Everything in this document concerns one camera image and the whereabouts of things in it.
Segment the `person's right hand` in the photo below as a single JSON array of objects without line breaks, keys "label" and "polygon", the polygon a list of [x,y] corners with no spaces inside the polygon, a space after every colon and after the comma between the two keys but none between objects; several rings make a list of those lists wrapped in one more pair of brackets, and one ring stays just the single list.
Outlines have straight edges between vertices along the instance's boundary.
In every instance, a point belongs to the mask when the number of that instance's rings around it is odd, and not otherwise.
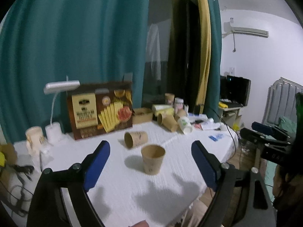
[{"label": "person's right hand", "polygon": [[276,166],[273,178],[273,206],[277,210],[302,203],[302,172]]}]

